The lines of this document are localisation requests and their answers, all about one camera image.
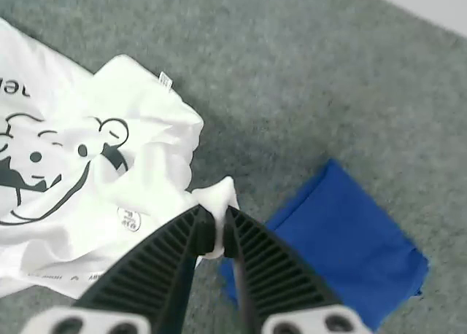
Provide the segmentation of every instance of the t-shirt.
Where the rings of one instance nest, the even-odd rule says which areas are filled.
[[[3,20],[0,46],[0,296],[41,284],[78,298],[198,203],[203,120],[128,56],[92,75]]]

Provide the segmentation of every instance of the care label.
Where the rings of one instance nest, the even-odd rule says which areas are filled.
[[[172,79],[168,77],[167,74],[163,71],[161,71],[161,73],[159,74],[159,81],[167,90],[171,89],[173,83]]]

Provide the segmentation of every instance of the bear face graphic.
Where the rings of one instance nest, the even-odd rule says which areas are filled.
[[[106,157],[115,169],[123,166],[128,170],[118,151],[129,136],[124,120],[90,117],[77,128],[59,131],[46,128],[50,124],[25,113],[11,114],[5,120],[6,130],[0,133],[0,191],[14,190],[16,202],[10,202],[14,206],[0,218],[0,225],[40,221],[60,209],[82,188],[89,161],[96,155]],[[70,172],[79,174],[63,177]],[[26,216],[21,206],[53,187],[54,198],[43,196],[34,212]]]

